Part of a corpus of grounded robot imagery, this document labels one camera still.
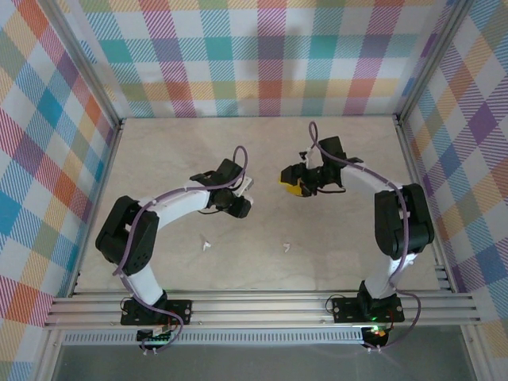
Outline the aluminium side rail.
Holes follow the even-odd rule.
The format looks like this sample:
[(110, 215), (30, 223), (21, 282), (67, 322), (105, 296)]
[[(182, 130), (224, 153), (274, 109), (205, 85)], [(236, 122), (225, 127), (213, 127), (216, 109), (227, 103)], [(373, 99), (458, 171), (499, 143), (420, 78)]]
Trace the aluminium side rail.
[(110, 172), (112, 170), (112, 166), (114, 164), (115, 157), (117, 155), (117, 150), (121, 141), (121, 136), (123, 134), (123, 130), (125, 127), (127, 119), (122, 118), (119, 122), (119, 124), (114, 129), (113, 139), (112, 139), (112, 145), (110, 147), (110, 151), (108, 153), (107, 161), (105, 163), (102, 176), (100, 178), (100, 182), (98, 184), (98, 192), (97, 192), (97, 198), (95, 200), (95, 203), (93, 204), (91, 210), (90, 210), (90, 220), (87, 223), (86, 229), (84, 230), (84, 236), (83, 236), (83, 242), (80, 245), (79, 253), (76, 257), (75, 265), (73, 267), (73, 271), (70, 275), (69, 284), (67, 287), (67, 290), (64, 293), (65, 298), (70, 298), (73, 296), (75, 287), (78, 284), (80, 273), (81, 273), (81, 267), (83, 265), (83, 260), (87, 254), (87, 247), (90, 241), (90, 236), (92, 234), (92, 230), (94, 228), (94, 224), (98, 217), (98, 211), (100, 209), (100, 205), (102, 203), (103, 195), (106, 189), (106, 184), (108, 182), (108, 179), (110, 177)]
[(456, 293), (456, 284), (452, 277), (452, 273), (448, 268), (448, 260), (445, 257), (445, 252), (441, 241), (441, 235), (440, 232), (438, 231), (437, 223), (433, 219), (433, 213), (429, 196), (425, 189), (423, 179), (418, 173), (418, 166), (414, 154), (411, 150), (409, 139), (406, 135), (406, 132), (403, 128), (399, 116), (397, 114), (394, 114), (392, 118), (394, 122), (394, 129), (397, 134), (398, 142), (401, 146), (402, 154), (406, 162), (406, 167), (409, 172), (411, 182), (418, 183), (422, 187), (422, 191), (428, 206), (429, 216), (431, 217), (431, 222), (433, 224), (434, 229), (434, 239), (430, 247), (432, 249), (433, 257), (436, 263), (437, 280), (440, 285), (440, 289), (443, 290), (444, 292)]

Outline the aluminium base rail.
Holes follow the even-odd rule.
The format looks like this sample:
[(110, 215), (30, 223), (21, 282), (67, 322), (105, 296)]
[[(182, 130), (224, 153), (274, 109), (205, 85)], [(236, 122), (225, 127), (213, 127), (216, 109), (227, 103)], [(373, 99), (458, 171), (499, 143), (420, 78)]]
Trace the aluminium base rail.
[[(316, 328), (333, 324), (328, 291), (173, 291), (192, 302), (190, 328)], [(123, 291), (83, 291), (54, 300), (46, 328), (120, 328)], [(404, 325), (477, 325), (479, 310), (469, 294), (420, 291), (401, 297)]]

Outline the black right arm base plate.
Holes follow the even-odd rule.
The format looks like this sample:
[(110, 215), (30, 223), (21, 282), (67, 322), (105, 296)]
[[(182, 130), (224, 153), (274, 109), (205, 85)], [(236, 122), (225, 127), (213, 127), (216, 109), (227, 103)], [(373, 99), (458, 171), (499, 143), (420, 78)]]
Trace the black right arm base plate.
[(399, 297), (374, 299), (372, 302), (359, 298), (333, 298), (333, 320), (335, 323), (391, 323), (404, 322), (405, 316)]

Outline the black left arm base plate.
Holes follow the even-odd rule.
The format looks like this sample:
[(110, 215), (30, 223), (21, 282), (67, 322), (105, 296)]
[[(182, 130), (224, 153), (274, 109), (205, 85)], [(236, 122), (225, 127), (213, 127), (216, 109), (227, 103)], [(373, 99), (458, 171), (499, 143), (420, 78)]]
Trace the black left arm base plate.
[(121, 325), (176, 325), (179, 320), (176, 317), (157, 312), (164, 310), (178, 315), (184, 325), (191, 322), (192, 301), (191, 300), (163, 300), (152, 308), (142, 306), (134, 299), (126, 299), (121, 305)]

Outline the aluminium frame post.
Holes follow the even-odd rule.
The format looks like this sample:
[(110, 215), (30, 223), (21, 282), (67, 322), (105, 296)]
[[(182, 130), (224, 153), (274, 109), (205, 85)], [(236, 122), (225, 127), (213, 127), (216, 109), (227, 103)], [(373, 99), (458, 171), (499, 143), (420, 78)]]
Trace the aluminium frame post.
[(443, 22), (441, 31), (434, 38), (433, 43), (428, 49), (428, 55), (425, 57), (421, 70), (414, 80), (414, 85), (410, 88), (402, 106), (399, 107), (394, 114), (394, 120), (397, 126), (403, 127), (408, 121), (425, 87), (431, 80), (433, 73), (437, 69), (474, 2), (475, 0), (453, 1), (453, 4), (450, 6), (448, 17)]
[(96, 101), (101, 106), (102, 111), (112, 125), (116, 129), (119, 129), (121, 127), (122, 119), (118, 116), (112, 102), (106, 95), (99, 77), (96, 75), (91, 62), (88, 60), (81, 44), (75, 37), (71, 26), (68, 24), (64, 13), (57, 5), (56, 0), (37, 1), (41, 9), (44, 11), (44, 14), (47, 16), (49, 22), (55, 29), (56, 34), (61, 39), (63, 46), (67, 49), (68, 55), (73, 60), (78, 72), (82, 75), (83, 79), (90, 88), (90, 92), (93, 96), (95, 96)]

